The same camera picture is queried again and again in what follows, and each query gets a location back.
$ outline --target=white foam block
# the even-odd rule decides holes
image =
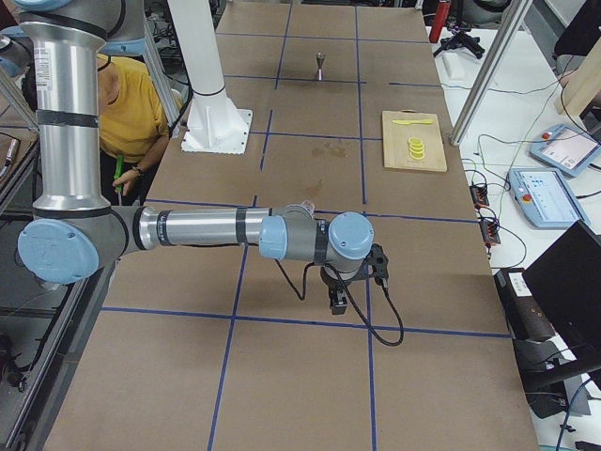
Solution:
[[[461,59],[457,54],[452,52],[445,53],[442,56],[442,62],[444,63],[444,69],[449,76],[449,80],[463,80],[466,77],[466,72],[463,70],[461,65]]]

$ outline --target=yellow knife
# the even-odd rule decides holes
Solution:
[[[395,120],[393,120],[393,124],[396,124],[396,125],[412,125],[412,124],[430,125],[433,123],[434,123],[433,119],[395,119]]]

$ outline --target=tablet screen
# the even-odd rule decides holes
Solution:
[[[570,129],[563,129],[541,153],[567,169],[574,169],[596,149],[597,143]]]
[[[520,175],[543,220],[565,222],[580,219],[580,215],[555,172],[522,171]]]

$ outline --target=white pillar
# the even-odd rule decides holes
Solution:
[[[192,84],[186,151],[244,153],[253,112],[227,97],[208,0],[168,0]]]

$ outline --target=yellow shirt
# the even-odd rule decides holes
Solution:
[[[113,57],[119,95],[100,116],[100,148],[138,163],[161,136],[169,134],[167,117],[146,66],[135,59]]]

